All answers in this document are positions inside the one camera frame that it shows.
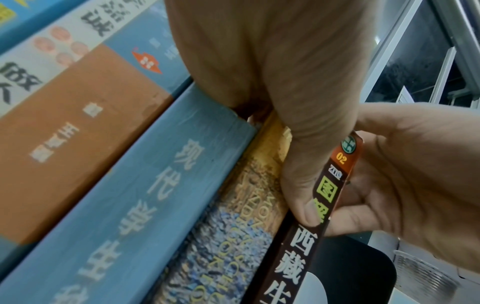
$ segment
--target blue book spine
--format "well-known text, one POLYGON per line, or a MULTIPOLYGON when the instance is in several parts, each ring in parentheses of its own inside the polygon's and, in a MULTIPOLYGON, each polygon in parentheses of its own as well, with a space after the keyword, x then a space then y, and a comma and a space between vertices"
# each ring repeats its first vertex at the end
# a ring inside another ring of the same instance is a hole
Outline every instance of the blue book spine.
POLYGON ((0 55, 86 0, 2 0, 0 55))
POLYGON ((0 284, 0 303, 141 302, 255 132, 190 86, 0 284))

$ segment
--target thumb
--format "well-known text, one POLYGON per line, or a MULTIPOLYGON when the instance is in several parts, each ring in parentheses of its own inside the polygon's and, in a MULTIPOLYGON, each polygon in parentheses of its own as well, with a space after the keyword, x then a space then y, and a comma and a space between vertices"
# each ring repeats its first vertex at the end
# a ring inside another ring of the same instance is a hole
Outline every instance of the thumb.
POLYGON ((368 67, 377 1, 301 1, 278 9, 259 37, 262 80, 291 129, 281 187, 297 220, 317 226, 313 187, 334 148, 352 131, 368 67))

